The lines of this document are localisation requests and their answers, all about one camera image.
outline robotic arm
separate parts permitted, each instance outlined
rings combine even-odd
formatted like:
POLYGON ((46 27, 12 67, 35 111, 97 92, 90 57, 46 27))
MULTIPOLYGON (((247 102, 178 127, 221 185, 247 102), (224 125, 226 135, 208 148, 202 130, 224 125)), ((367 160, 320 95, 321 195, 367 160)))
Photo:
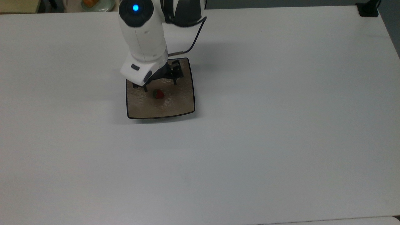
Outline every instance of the robotic arm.
POLYGON ((204 24, 205 6, 206 0, 123 0, 119 7, 119 22, 129 46, 129 54, 121 68, 125 78, 137 86, 160 78, 172 78, 167 73, 168 50, 162 23, 180 27, 204 24))

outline square plate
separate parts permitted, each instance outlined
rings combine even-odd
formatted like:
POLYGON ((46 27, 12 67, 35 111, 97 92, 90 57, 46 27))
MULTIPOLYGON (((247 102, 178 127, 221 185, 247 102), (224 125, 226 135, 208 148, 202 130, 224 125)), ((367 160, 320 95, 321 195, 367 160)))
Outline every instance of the square plate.
POLYGON ((194 112, 194 89, 192 72, 188 58, 169 59, 168 64, 179 60, 183 77, 176 80, 158 79, 143 88, 133 88, 132 82, 126 80, 126 110, 130 119, 159 119, 177 117, 194 112), (164 98, 155 99, 153 91, 160 89, 164 98))

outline strawberry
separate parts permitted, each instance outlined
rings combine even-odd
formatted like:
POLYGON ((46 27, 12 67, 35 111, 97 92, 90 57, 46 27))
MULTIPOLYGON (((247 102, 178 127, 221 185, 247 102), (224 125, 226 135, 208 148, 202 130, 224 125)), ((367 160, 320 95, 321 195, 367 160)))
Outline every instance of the strawberry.
POLYGON ((156 90, 153 91, 153 97, 155 99, 164 98, 164 96, 165 96, 164 93, 159 89, 156 89, 156 90))

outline table surface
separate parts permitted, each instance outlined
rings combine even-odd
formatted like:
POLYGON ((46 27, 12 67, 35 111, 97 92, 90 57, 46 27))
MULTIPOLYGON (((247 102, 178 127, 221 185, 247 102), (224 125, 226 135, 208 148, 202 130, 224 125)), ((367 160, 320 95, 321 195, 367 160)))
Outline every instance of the table surface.
MULTIPOLYGON (((355 6, 206 10, 196 111, 126 116, 118 14, 0 16, 4 224, 400 214, 400 60, 355 6)), ((166 25, 170 52, 197 28, 166 25)))
POLYGON ((1 0, 0 13, 37 13, 40 0, 1 0))

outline black cable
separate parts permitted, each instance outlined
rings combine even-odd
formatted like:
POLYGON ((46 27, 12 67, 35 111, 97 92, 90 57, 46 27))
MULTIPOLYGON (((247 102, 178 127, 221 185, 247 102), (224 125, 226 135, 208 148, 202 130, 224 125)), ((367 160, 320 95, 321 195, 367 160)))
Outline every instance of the black cable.
POLYGON ((185 53, 190 52, 190 50, 193 48, 194 44, 196 43, 197 38, 199 37, 201 28, 203 27, 203 25, 204 25, 206 19, 207 19, 207 17, 204 17, 202 20, 200 20, 199 22, 197 22, 197 23, 195 24, 195 25, 198 25, 199 23, 201 23, 200 28, 199 28, 199 30, 198 30, 198 32, 197 32, 197 35, 196 35, 196 37, 194 38, 194 41, 193 41, 192 46, 191 46, 188 50, 186 50, 186 51, 170 53, 170 54, 168 54, 168 57, 170 57, 170 56, 176 56, 176 55, 181 55, 181 54, 185 54, 185 53))

